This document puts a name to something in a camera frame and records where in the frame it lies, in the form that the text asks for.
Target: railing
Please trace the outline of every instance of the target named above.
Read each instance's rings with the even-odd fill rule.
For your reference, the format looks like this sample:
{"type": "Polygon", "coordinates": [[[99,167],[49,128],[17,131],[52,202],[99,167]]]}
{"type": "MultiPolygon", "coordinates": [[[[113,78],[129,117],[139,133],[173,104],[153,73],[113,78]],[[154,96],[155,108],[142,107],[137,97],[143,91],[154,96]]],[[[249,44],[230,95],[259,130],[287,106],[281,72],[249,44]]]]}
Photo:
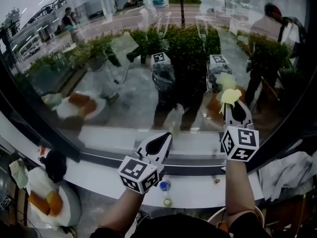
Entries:
{"type": "Polygon", "coordinates": [[[57,9],[61,8],[67,3],[68,0],[55,0],[53,3],[50,3],[46,5],[45,7],[42,7],[40,11],[38,11],[29,21],[28,24],[32,24],[34,21],[38,20],[39,18],[50,14],[54,11],[57,11],[57,9]]]}
{"type": "Polygon", "coordinates": [[[20,30],[20,20],[13,22],[7,28],[5,28],[5,33],[8,40],[14,36],[20,30]]]}

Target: blue bottle cap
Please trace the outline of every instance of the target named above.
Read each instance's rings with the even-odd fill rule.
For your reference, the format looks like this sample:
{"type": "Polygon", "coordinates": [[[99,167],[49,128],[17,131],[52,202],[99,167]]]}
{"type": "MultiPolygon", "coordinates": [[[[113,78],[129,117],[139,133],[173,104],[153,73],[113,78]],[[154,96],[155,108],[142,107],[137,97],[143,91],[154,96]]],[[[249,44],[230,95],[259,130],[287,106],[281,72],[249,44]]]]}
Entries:
{"type": "Polygon", "coordinates": [[[159,187],[161,188],[161,190],[163,191],[166,191],[169,189],[169,184],[165,181],[162,181],[160,184],[159,184],[159,187]]]}

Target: cable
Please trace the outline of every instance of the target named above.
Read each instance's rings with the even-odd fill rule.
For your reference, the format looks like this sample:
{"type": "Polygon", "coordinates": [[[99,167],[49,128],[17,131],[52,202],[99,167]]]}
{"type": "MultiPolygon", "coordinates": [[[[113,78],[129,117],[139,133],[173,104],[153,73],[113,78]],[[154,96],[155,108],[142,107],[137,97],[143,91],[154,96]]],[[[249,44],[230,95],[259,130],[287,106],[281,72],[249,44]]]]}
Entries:
{"type": "Polygon", "coordinates": [[[221,221],[220,221],[220,224],[219,224],[218,228],[220,228],[220,227],[221,227],[221,225],[222,225],[222,222],[223,222],[223,216],[224,216],[225,211],[226,211],[226,207],[224,207],[224,210],[223,210],[223,212],[222,212],[221,221]]]}
{"type": "Polygon", "coordinates": [[[140,216],[135,218],[135,223],[137,224],[136,228],[138,228],[141,221],[148,217],[148,214],[139,210],[140,216]]]}
{"type": "Polygon", "coordinates": [[[107,65],[108,65],[108,69],[110,70],[110,72],[111,72],[111,75],[113,76],[113,78],[114,78],[114,82],[117,84],[117,85],[122,85],[126,80],[127,80],[127,77],[128,77],[128,71],[129,71],[129,69],[131,69],[132,67],[131,67],[131,64],[129,64],[129,67],[128,67],[128,69],[127,69],[127,71],[126,71],[126,73],[125,73],[125,78],[124,78],[124,80],[120,83],[115,77],[114,77],[114,75],[113,75],[113,73],[112,73],[112,70],[110,69],[110,66],[109,66],[109,64],[108,64],[108,61],[106,61],[106,63],[107,63],[107,65]]]}
{"type": "MultiPolygon", "coordinates": [[[[23,212],[20,212],[19,210],[16,210],[16,211],[21,213],[23,215],[23,218],[24,218],[24,213],[23,212]]],[[[32,225],[32,227],[39,233],[40,237],[42,238],[42,235],[41,235],[40,231],[32,224],[32,222],[29,221],[28,218],[26,218],[26,220],[32,225]]]]}

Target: bus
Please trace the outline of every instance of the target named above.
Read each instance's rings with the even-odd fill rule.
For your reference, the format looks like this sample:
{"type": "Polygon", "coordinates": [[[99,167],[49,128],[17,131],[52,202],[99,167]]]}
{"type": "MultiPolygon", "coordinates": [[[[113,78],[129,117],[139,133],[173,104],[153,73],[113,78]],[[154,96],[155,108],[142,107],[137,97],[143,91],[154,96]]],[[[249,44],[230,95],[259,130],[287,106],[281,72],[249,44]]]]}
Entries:
{"type": "Polygon", "coordinates": [[[21,55],[23,60],[26,60],[27,58],[35,54],[37,51],[39,51],[41,45],[41,38],[39,35],[36,35],[23,45],[23,47],[19,51],[19,54],[21,55]]]}

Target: pole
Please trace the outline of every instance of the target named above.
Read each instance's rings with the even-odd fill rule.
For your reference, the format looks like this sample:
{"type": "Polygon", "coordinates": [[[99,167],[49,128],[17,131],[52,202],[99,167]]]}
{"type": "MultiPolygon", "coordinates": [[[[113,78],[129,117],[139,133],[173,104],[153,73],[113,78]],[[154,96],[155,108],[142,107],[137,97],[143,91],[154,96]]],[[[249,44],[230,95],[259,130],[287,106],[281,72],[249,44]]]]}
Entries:
{"type": "Polygon", "coordinates": [[[185,28],[185,16],[184,16],[184,1],[180,0],[180,12],[181,12],[181,17],[182,17],[182,29],[185,28]]]}

